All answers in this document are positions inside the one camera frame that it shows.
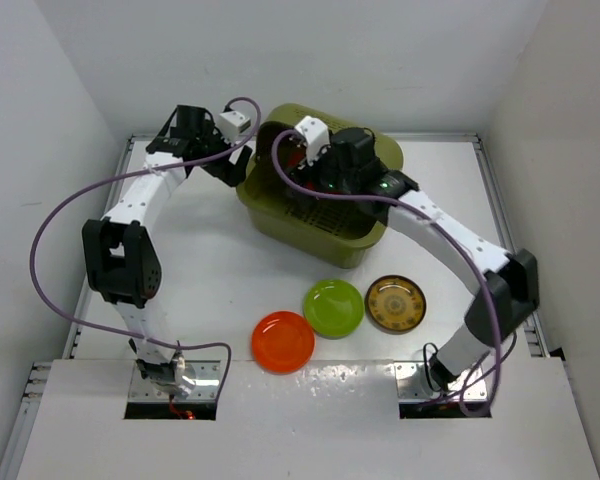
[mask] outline white table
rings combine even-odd
[[[458,140],[401,141],[404,171],[441,208],[498,242],[475,145]],[[139,168],[144,145],[135,142],[125,168]],[[176,192],[152,238],[160,299],[178,339],[233,347],[217,420],[123,420],[133,354],[126,339],[87,329],[67,349],[74,360],[51,369],[18,478],[598,478],[561,363],[531,358],[523,332],[493,418],[398,418],[393,360],[419,358],[427,341],[442,345],[470,302],[461,282],[406,237],[388,231],[360,267],[331,267],[258,233],[235,192],[200,171]],[[252,361],[255,324],[276,310],[301,312],[317,280],[343,278],[364,293],[391,273],[427,296],[414,331],[387,335],[366,319],[344,339],[318,338],[307,367],[286,376]],[[85,294],[80,313],[123,327],[98,295]]]

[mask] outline green plate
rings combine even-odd
[[[360,325],[364,317],[362,295],[344,280],[321,280],[304,299],[304,316],[317,334],[345,337]]]

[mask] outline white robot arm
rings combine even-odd
[[[368,129],[346,128],[331,133],[326,124],[305,117],[295,127],[303,138],[306,157],[287,169],[296,184],[312,185],[321,193],[373,195],[386,197],[419,210],[421,217],[387,203],[359,202],[358,208],[387,227],[415,240],[449,268],[474,295],[464,324],[444,344],[430,362],[431,379],[446,390],[458,376],[479,361],[494,345],[490,317],[480,283],[458,251],[433,228],[444,230],[461,245],[483,275],[493,299],[503,341],[538,308],[538,269],[535,257],[526,250],[509,252],[476,235],[440,209],[419,185],[400,171],[389,170],[375,154],[375,136]],[[307,203],[307,195],[299,195]]]
[[[226,151],[249,125],[249,117],[237,111],[225,111],[214,121],[205,109],[179,105],[147,147],[144,168],[151,173],[137,177],[102,219],[85,223],[82,236],[89,285],[113,304],[128,330],[144,338],[177,343],[156,298],[162,270],[150,234],[162,208],[191,168],[160,167]],[[251,153],[244,147],[235,165],[229,161],[229,153],[202,168],[234,186],[244,180]],[[170,394],[187,393],[179,352],[148,342],[130,343],[144,377]]]

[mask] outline olive green plastic basket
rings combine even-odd
[[[354,268],[382,238],[386,227],[360,213],[350,202],[321,200],[309,210],[301,210],[285,194],[285,185],[271,163],[275,137],[306,115],[321,119],[333,132],[357,126],[302,105],[279,106],[258,130],[255,155],[249,163],[247,179],[237,188],[238,198],[246,205],[253,225],[265,235],[338,267]],[[402,169],[402,150],[397,142],[372,131],[380,160],[390,169]],[[289,150],[289,143],[280,146],[283,164]]]

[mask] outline cable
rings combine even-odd
[[[431,345],[433,347],[434,354],[438,354],[438,346],[433,342],[427,342],[422,346],[422,361],[424,362],[424,375],[427,379],[427,385],[433,393],[441,393],[442,388],[438,388],[437,390],[433,388],[433,383],[431,382],[431,373],[429,372],[429,360],[427,359],[427,347]]]
[[[176,415],[180,420],[185,420],[185,415],[187,420],[195,420],[196,417],[191,410],[178,410],[173,403],[173,395],[169,395],[169,411]]]
[[[502,356],[502,363],[504,363],[504,361],[509,358],[509,356],[511,355],[511,353],[513,352],[513,349],[516,347],[516,343],[518,342],[518,332],[514,331],[513,332],[513,336],[511,339],[511,345],[509,345],[509,348],[507,349],[507,352]],[[495,370],[496,366],[493,365],[489,370],[487,370],[486,372],[484,372],[480,378],[474,380],[473,382],[471,382],[469,385],[467,385],[467,382],[469,381],[469,379],[471,378],[471,376],[475,373],[475,371],[482,365],[482,363],[487,359],[487,357],[489,356],[489,354],[485,354],[482,356],[482,358],[473,366],[471,367],[471,370],[469,370],[469,373],[467,373],[466,378],[464,379],[464,382],[462,384],[462,387],[460,388],[460,390],[456,390],[455,392],[449,392],[445,395],[443,395],[440,398],[436,398],[427,402],[422,402],[419,403],[418,406],[420,407],[431,407],[434,405],[440,405],[443,402],[446,402],[447,400],[456,397],[458,395],[460,395],[461,399],[462,399],[462,394],[465,393],[467,390],[469,390],[471,387],[473,387],[474,385],[477,385],[478,382],[481,382],[482,380],[484,380],[485,378],[487,378],[489,375],[491,375],[491,373]]]
[[[431,218],[427,214],[412,207],[411,205],[407,205],[406,203],[401,202],[400,200],[397,200],[394,198],[387,198],[387,197],[382,197],[379,195],[344,195],[344,194],[341,195],[341,194],[333,194],[333,193],[322,193],[322,192],[315,192],[313,190],[309,190],[307,188],[304,188],[304,187],[296,184],[284,172],[284,170],[282,169],[282,166],[280,165],[280,159],[278,158],[278,149],[280,148],[280,143],[285,138],[292,137],[292,136],[300,136],[300,134],[298,132],[296,132],[295,130],[285,130],[285,131],[281,132],[275,138],[275,140],[273,141],[273,146],[272,146],[272,151],[271,151],[271,160],[273,163],[273,167],[275,168],[276,172],[278,173],[278,176],[282,179],[282,181],[284,183],[286,183],[293,190],[295,190],[299,193],[303,193],[305,195],[309,195],[314,198],[321,198],[321,199],[326,199],[326,200],[387,203],[394,207],[403,208],[403,209],[407,210],[408,212],[410,212],[411,214],[415,215],[416,217],[420,218],[421,220],[424,220],[427,222],[431,221]],[[482,293],[482,296],[485,301],[485,305],[487,307],[487,313],[489,315],[489,321],[491,323],[491,331],[493,334],[494,350],[495,350],[495,364],[494,364],[495,375],[494,375],[494,381],[493,381],[493,390],[492,390],[491,396],[489,397],[489,399],[487,400],[485,405],[483,407],[481,407],[477,412],[473,412],[471,414],[471,416],[477,416],[477,417],[484,416],[489,411],[491,404],[495,400],[496,394],[498,392],[498,387],[500,385],[500,370],[501,370],[501,364],[502,364],[502,346],[500,345],[500,342],[502,340],[500,338],[500,326],[498,325],[498,315],[496,313],[496,307],[493,303],[493,299],[491,298],[491,295],[489,294],[489,288],[487,286],[484,276],[482,275],[482,272],[480,270],[478,270],[478,267],[473,262],[473,260],[469,256],[469,254],[465,251],[464,247],[460,243],[458,243],[458,241],[455,238],[453,238],[445,229],[443,229],[437,223],[432,222],[430,226],[438,234],[440,234],[445,240],[447,240],[447,242],[458,252],[458,254],[467,263],[467,265],[469,266],[469,268],[475,275],[476,279],[478,280],[478,283],[480,284],[480,292]]]
[[[253,138],[253,136],[256,134],[256,132],[260,128],[260,122],[262,120],[262,112],[260,110],[260,106],[254,100],[252,100],[251,98],[248,98],[248,97],[236,97],[233,100],[229,101],[229,103],[227,103],[227,107],[233,105],[236,102],[250,103],[253,106],[253,108],[256,110],[256,121],[254,122],[253,128],[251,129],[249,134],[243,140],[236,143],[234,146],[232,146],[228,150],[225,150],[224,152],[217,153],[217,154],[211,155],[206,158],[201,158],[198,160],[189,160],[186,162],[170,163],[168,165],[154,167],[152,170],[137,170],[135,172],[127,172],[127,173],[123,173],[120,175],[116,175],[111,178],[100,180],[96,183],[93,183],[92,185],[86,186],[83,189],[78,190],[76,193],[68,196],[62,202],[60,202],[60,204],[58,204],[58,206],[51,211],[51,213],[47,216],[47,218],[44,219],[44,221],[42,222],[42,225],[40,225],[40,228],[38,229],[35,237],[33,238],[33,242],[31,244],[31,250],[29,252],[29,274],[31,275],[31,281],[33,282],[33,287],[35,288],[36,292],[38,293],[38,296],[47,305],[47,307],[49,307],[53,312],[55,312],[57,315],[64,318],[65,320],[76,323],[83,327],[95,328],[97,330],[103,330],[103,331],[109,332],[109,333],[115,333],[118,335],[124,335],[127,337],[136,338],[136,339],[139,339],[142,341],[152,343],[154,345],[158,345],[159,347],[171,348],[174,350],[180,350],[180,351],[182,351],[182,350],[202,350],[202,349],[213,348],[213,347],[224,348],[227,351],[227,366],[225,367],[224,373],[222,375],[222,379],[220,380],[220,385],[218,386],[218,392],[216,393],[216,405],[218,404],[218,401],[220,400],[220,394],[222,393],[222,389],[224,388],[224,384],[227,379],[227,375],[229,373],[229,366],[231,364],[232,352],[231,352],[231,347],[227,343],[212,342],[212,343],[205,343],[205,344],[201,344],[201,345],[182,346],[182,345],[170,344],[167,342],[163,342],[162,340],[159,340],[157,338],[145,338],[140,333],[130,332],[128,330],[123,330],[123,329],[114,328],[114,327],[108,327],[106,325],[100,325],[97,323],[87,322],[85,320],[76,318],[73,315],[71,315],[70,313],[65,312],[60,307],[55,305],[51,301],[51,299],[49,297],[47,297],[47,295],[44,293],[44,290],[42,290],[42,286],[40,285],[40,281],[38,279],[38,274],[36,272],[36,254],[38,252],[38,245],[40,244],[40,239],[42,238],[42,234],[44,233],[46,228],[49,226],[49,223],[51,223],[51,220],[53,220],[55,218],[55,216],[58,215],[58,213],[60,213],[60,211],[64,207],[66,207],[71,202],[73,202],[76,198],[81,197],[85,193],[89,193],[92,190],[95,190],[96,188],[100,188],[105,185],[109,185],[111,183],[119,182],[121,180],[126,180],[127,178],[140,177],[142,175],[149,175],[150,173],[153,173],[156,171],[160,172],[160,171],[170,170],[173,168],[197,167],[200,165],[205,165],[205,164],[213,162],[215,160],[224,158],[227,155],[230,155],[231,153],[233,153],[236,150],[239,150],[240,148],[245,146],[247,144],[247,142]]]
[[[362,128],[365,132],[367,132],[369,135],[371,135],[371,138],[373,138],[373,143],[375,145],[376,143],[376,134],[373,133],[373,130],[371,130],[369,127],[363,127]]]

